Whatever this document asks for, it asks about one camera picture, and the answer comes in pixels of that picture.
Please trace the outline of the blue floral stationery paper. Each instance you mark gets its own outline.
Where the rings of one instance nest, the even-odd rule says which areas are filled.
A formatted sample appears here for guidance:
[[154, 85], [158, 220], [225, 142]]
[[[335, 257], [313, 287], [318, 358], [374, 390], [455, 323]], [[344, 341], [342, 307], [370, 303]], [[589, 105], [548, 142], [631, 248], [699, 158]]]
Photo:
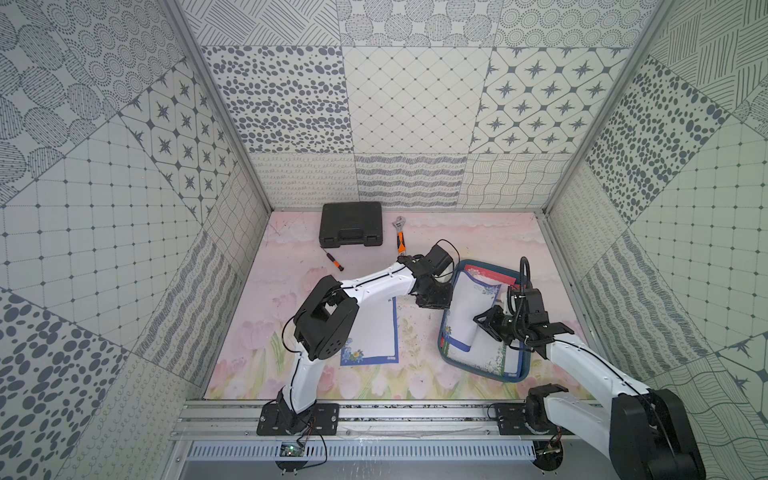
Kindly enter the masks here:
[[340, 351], [340, 365], [354, 367], [398, 362], [396, 299], [363, 305]]
[[446, 342], [462, 352], [469, 352], [479, 329], [474, 318], [494, 306], [502, 285], [485, 277], [476, 278], [466, 270], [453, 281], [453, 296], [445, 312], [443, 335]]

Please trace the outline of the teal plastic storage box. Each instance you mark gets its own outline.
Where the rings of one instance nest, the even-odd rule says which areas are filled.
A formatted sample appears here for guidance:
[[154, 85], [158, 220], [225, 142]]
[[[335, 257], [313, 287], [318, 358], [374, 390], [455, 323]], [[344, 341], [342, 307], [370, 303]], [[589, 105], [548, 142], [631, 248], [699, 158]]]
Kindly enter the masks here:
[[[515, 270], [476, 260], [463, 260], [459, 263], [457, 272], [453, 276], [452, 285], [460, 271], [467, 271], [469, 268], [473, 267], [485, 268], [515, 276], [519, 281], [519, 273]], [[507, 289], [509, 287], [516, 287], [518, 284], [516, 286], [501, 285], [502, 287], [494, 305], [505, 307]], [[480, 327], [469, 352], [462, 352], [457, 348], [450, 346], [446, 342], [442, 330], [445, 312], [443, 314], [438, 336], [438, 350], [444, 361], [454, 367], [498, 382], [518, 383], [528, 376], [531, 354], [524, 351], [513, 350], [512, 348], [495, 341]]]

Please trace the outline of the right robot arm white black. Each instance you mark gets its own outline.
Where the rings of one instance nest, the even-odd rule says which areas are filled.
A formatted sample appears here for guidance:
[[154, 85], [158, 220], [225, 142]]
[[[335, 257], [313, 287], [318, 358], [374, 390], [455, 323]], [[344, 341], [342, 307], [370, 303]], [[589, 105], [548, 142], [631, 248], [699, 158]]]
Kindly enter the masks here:
[[590, 405], [553, 383], [529, 390], [523, 418], [529, 430], [550, 436], [537, 455], [546, 467], [561, 461], [561, 435], [569, 432], [602, 453], [621, 479], [706, 478], [683, 401], [631, 378], [572, 328], [551, 321], [538, 289], [509, 289], [506, 306], [494, 305], [473, 320], [504, 346], [560, 367], [596, 401]]

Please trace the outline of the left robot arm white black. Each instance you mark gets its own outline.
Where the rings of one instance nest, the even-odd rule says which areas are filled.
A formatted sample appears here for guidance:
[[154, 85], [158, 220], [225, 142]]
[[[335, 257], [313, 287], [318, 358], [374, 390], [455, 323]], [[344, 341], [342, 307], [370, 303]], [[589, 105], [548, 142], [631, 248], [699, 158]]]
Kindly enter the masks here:
[[453, 295], [449, 276], [456, 266], [451, 254], [434, 244], [425, 255], [400, 255], [387, 268], [363, 277], [322, 277], [289, 319], [294, 342], [285, 349], [294, 355], [294, 364], [275, 400], [288, 426], [309, 423], [325, 363], [346, 345], [357, 320], [403, 296], [413, 297], [423, 309], [448, 309]]

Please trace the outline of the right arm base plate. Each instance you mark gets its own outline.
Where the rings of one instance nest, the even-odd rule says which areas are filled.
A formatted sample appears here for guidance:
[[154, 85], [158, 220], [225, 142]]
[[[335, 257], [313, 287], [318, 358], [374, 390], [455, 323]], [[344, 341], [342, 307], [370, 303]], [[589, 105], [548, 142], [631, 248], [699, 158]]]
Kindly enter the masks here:
[[543, 430], [531, 427], [526, 419], [523, 402], [494, 402], [486, 408], [486, 415], [496, 423], [500, 435], [551, 437], [560, 433], [565, 437], [574, 437], [572, 432], [562, 427], [550, 425]]

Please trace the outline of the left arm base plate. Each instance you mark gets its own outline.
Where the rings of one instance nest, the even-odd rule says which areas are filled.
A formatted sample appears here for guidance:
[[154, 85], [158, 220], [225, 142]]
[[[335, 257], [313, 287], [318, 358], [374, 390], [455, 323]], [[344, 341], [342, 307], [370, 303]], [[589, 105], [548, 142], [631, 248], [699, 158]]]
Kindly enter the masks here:
[[261, 409], [258, 436], [290, 436], [309, 429], [315, 434], [333, 436], [337, 432], [340, 405], [316, 403], [302, 413], [293, 413], [288, 406], [268, 403]]

